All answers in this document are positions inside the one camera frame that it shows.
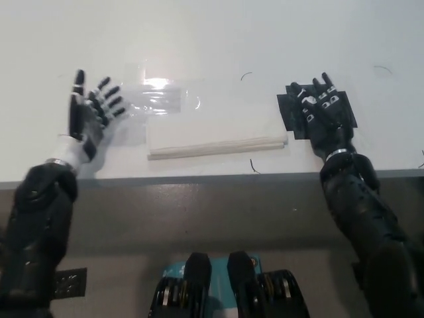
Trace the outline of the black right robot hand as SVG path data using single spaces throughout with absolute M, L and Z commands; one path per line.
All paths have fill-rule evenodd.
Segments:
M 353 123 L 339 91 L 327 73 L 323 82 L 313 78 L 313 89 L 292 82 L 291 94 L 300 106 L 315 155 L 323 161 L 342 153 L 355 153 Z

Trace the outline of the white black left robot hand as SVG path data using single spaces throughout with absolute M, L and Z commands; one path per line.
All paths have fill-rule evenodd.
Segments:
M 51 162 L 78 171 L 95 158 L 105 130 L 126 111 L 119 86 L 104 91 L 110 81 L 110 77 L 103 78 L 86 93 L 85 72 L 77 70 L 70 94 L 68 131 L 58 137 Z

